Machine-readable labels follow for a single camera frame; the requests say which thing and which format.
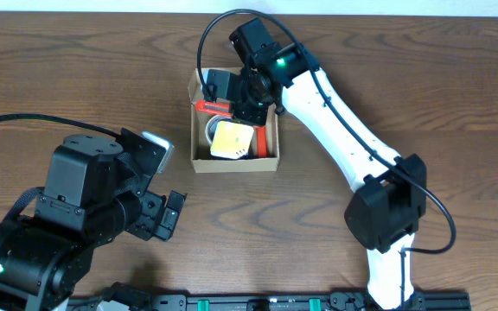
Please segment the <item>orange utility knife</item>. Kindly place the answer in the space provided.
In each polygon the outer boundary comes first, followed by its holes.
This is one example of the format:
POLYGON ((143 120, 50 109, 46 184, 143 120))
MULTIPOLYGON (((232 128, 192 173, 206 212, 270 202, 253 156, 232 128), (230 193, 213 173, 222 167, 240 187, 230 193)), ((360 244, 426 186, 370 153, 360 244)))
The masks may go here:
POLYGON ((222 117, 232 116, 229 103, 218 103, 200 99, 195 103, 195 109, 199 112, 211 115, 218 115, 222 117))

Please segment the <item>brown cardboard box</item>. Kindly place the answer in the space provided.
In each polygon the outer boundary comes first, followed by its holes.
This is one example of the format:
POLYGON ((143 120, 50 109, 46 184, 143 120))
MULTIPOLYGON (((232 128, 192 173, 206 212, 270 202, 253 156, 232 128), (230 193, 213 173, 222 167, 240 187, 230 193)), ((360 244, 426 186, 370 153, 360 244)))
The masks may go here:
POLYGON ((239 160, 214 157, 210 153, 207 140, 207 124, 211 114, 198 112, 195 103, 203 99, 201 82, 197 70, 188 83, 188 94, 192 107, 191 112, 191 149, 190 160, 196 173, 234 173, 234 172, 274 172, 280 160, 278 139, 278 116, 274 107, 270 107, 266 123, 267 157, 258 158, 257 134, 253 135, 248 155, 239 160))

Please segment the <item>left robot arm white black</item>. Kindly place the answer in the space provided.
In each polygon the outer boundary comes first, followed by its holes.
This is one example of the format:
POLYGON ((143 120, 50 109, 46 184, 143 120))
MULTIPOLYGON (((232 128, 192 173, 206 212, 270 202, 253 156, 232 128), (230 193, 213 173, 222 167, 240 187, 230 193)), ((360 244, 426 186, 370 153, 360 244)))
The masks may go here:
POLYGON ((186 197, 148 187, 172 152, 150 132, 67 136, 45 185, 23 193, 0 222, 0 309, 58 308, 91 269, 95 249, 123 232, 169 240, 186 197))

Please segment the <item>white tape roll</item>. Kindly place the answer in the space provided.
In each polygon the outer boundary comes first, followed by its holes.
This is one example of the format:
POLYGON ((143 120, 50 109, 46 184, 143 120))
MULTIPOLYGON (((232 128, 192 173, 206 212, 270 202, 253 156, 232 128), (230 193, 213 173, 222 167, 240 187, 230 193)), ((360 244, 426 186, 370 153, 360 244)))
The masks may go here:
POLYGON ((207 121, 207 124, 205 126, 205 135, 206 135, 208 145, 211 145, 213 143, 214 135, 215 135, 218 123, 220 121, 230 121, 230 120, 231 120, 230 117, 225 117, 225 116, 221 116, 221 115, 214 115, 207 121))

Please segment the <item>yellow sticky note pad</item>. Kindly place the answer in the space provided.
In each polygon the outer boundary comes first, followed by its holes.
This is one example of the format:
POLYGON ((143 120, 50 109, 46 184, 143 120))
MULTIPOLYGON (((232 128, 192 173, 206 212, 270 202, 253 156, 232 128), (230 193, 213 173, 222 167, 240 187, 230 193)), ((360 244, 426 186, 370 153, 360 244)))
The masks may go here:
POLYGON ((245 124, 219 121, 210 147, 212 156, 238 160, 248 154, 254 128, 245 124))

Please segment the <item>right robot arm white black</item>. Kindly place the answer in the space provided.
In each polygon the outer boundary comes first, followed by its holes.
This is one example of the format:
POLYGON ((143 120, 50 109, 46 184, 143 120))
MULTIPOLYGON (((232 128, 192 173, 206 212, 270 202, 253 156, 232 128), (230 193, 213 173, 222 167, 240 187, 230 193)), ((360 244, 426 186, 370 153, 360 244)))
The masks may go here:
POLYGON ((367 251, 367 292, 380 308, 405 306, 414 292, 406 253, 425 214, 424 162, 402 157, 376 137, 300 41, 282 46, 258 18, 238 26, 229 40, 244 65, 234 83, 233 115, 255 122, 275 105, 310 130, 353 193, 344 218, 367 251))

